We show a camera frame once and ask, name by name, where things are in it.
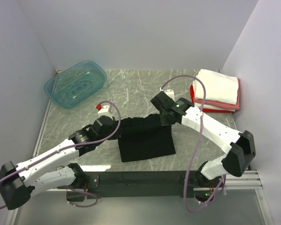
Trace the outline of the black t shirt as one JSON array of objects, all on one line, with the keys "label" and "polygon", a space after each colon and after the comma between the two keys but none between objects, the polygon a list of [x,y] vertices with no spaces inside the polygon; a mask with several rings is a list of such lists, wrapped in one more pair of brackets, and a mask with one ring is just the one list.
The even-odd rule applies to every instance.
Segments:
[{"label": "black t shirt", "polygon": [[176,154],[171,126],[159,114],[121,120],[118,147],[121,161],[134,162]]}]

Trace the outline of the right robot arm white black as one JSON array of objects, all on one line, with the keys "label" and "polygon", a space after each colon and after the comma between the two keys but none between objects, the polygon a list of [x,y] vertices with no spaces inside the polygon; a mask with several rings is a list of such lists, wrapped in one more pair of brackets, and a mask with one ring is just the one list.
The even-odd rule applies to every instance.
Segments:
[{"label": "right robot arm white black", "polygon": [[201,132],[215,143],[224,155],[204,162],[195,172],[194,182],[199,187],[207,187],[214,179],[230,174],[241,177],[256,156],[253,134],[229,128],[200,111],[185,98],[174,101],[165,92],[159,92],[151,99],[159,111],[163,126],[179,123]]}]

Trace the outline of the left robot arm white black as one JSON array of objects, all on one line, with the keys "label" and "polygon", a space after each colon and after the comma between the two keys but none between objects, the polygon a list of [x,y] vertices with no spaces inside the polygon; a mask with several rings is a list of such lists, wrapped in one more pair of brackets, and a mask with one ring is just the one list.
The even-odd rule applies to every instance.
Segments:
[{"label": "left robot arm white black", "polygon": [[93,124],[73,132],[47,152],[14,165],[5,163],[0,170],[0,195],[8,210],[23,206],[31,197],[59,187],[83,188],[88,182],[77,163],[57,170],[62,163],[96,149],[106,140],[118,137],[121,121],[101,116]]}]

